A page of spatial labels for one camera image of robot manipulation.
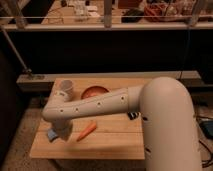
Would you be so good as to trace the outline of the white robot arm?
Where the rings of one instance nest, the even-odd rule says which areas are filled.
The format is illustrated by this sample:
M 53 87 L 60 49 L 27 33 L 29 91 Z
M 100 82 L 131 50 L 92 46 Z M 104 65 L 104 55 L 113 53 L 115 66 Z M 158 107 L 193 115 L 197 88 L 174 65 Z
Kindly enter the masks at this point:
M 171 77 L 70 102 L 55 93 L 42 112 L 57 130 L 77 118 L 139 112 L 146 171 L 202 171 L 195 111 L 186 87 Z

